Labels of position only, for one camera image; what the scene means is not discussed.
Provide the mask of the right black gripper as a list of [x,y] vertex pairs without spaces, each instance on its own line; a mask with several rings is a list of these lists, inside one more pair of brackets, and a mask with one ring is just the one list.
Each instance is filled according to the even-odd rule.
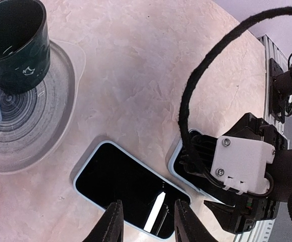
[[274,125],[251,113],[244,114],[215,141],[210,175],[224,197],[205,201],[223,230],[239,234],[250,231],[257,221],[274,219],[281,191],[281,155],[286,138]]

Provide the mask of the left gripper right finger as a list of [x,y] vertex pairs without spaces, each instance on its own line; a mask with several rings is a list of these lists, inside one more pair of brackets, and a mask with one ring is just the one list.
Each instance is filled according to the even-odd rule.
[[189,204],[180,199],[174,204],[174,233],[177,242],[217,242]]

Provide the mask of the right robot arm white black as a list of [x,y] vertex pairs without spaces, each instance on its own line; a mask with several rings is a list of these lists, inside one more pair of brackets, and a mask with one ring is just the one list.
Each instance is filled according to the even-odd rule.
[[[269,60],[269,111],[284,123],[285,116],[292,111],[289,96],[292,94],[292,65],[284,72],[280,65],[271,58]],[[204,204],[213,212],[220,226],[231,233],[242,233],[250,230],[256,221],[273,219],[277,215],[280,202],[286,202],[292,221],[292,149],[275,126],[269,125],[261,118],[246,113],[228,132],[228,137],[257,140],[263,138],[266,143],[275,147],[272,164],[266,166],[271,175],[273,188],[268,197],[249,199],[243,197],[231,207],[217,202],[205,201]]]

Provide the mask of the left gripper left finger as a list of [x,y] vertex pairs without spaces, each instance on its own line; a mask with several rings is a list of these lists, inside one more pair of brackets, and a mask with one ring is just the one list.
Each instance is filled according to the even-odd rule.
[[123,241],[124,212],[121,200],[112,202],[83,242]]

